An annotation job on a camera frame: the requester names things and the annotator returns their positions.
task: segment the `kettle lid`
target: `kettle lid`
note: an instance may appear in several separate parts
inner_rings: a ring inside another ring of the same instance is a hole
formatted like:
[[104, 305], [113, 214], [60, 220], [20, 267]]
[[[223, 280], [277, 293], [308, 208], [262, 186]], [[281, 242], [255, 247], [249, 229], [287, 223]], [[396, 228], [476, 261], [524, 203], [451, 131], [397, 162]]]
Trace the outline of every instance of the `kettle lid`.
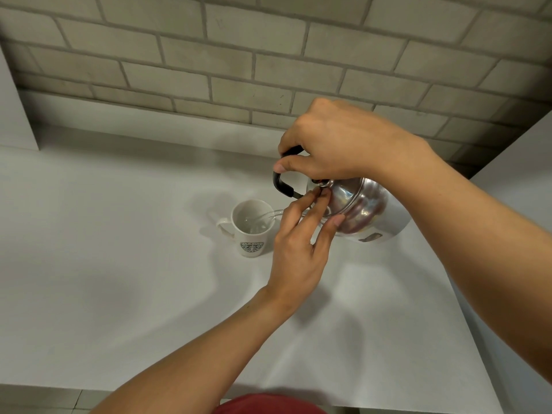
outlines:
[[344, 179], [344, 180], [312, 180], [307, 183], [307, 191], [315, 187], [330, 189], [332, 196], [328, 203], [328, 208], [324, 213], [324, 218], [342, 213], [349, 205], [355, 201], [362, 189], [362, 178]]

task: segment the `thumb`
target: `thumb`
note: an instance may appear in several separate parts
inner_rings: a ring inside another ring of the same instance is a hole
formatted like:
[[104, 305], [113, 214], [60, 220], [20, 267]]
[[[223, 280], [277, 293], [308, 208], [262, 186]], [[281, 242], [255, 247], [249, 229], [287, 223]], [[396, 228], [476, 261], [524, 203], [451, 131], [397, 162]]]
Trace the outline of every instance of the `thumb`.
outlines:
[[276, 161], [274, 165], [276, 173], [285, 173], [286, 171], [296, 171], [303, 173], [310, 178], [314, 176], [314, 161], [312, 157], [288, 156]]
[[329, 252], [329, 247], [332, 244], [332, 241], [334, 239], [334, 236], [336, 235], [337, 229], [345, 219], [345, 215], [339, 214], [332, 216], [330, 219], [328, 219], [324, 225], [322, 226], [322, 229], [318, 233], [318, 237], [316, 238], [316, 243], [314, 244], [314, 254], [315, 256], [322, 255], [327, 256]]

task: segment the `hand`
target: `hand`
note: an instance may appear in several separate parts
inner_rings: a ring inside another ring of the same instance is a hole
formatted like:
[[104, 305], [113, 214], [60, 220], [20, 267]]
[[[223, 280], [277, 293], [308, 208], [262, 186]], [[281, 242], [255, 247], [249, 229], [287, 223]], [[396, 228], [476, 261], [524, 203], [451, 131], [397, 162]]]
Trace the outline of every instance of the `hand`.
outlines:
[[314, 99], [281, 138], [280, 154], [301, 145], [309, 157], [288, 156], [274, 171], [297, 171], [311, 179], [368, 177], [378, 182], [398, 168], [415, 166], [432, 154], [421, 138], [375, 113], [345, 101]]
[[300, 219], [319, 193], [319, 188], [310, 191], [285, 209], [274, 240], [272, 271], [266, 290], [288, 316], [318, 285], [328, 261], [329, 246], [345, 218], [344, 215], [335, 215], [327, 220], [312, 245], [311, 237], [326, 211], [331, 192], [322, 189], [314, 207]]

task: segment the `fingernail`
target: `fingernail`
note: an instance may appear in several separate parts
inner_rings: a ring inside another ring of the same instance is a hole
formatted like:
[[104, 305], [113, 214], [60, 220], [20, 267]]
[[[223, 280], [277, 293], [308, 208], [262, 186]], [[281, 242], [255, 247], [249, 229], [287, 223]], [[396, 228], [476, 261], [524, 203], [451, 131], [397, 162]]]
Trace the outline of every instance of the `fingernail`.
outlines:
[[278, 174], [281, 174], [281, 173], [285, 173], [286, 169], [281, 164], [275, 164], [274, 165], [274, 172], [278, 173]]
[[335, 226], [339, 226], [343, 223], [344, 220], [345, 220], [345, 215], [339, 214], [339, 215], [335, 215], [332, 218], [332, 223], [334, 223]]

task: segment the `brick wall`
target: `brick wall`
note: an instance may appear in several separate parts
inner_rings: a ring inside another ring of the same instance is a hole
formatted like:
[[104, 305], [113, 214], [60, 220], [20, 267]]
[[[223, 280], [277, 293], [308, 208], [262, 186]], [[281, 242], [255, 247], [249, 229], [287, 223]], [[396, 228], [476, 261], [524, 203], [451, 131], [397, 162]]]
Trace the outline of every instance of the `brick wall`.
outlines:
[[0, 0], [18, 86], [287, 128], [316, 96], [471, 173], [552, 109], [552, 0]]

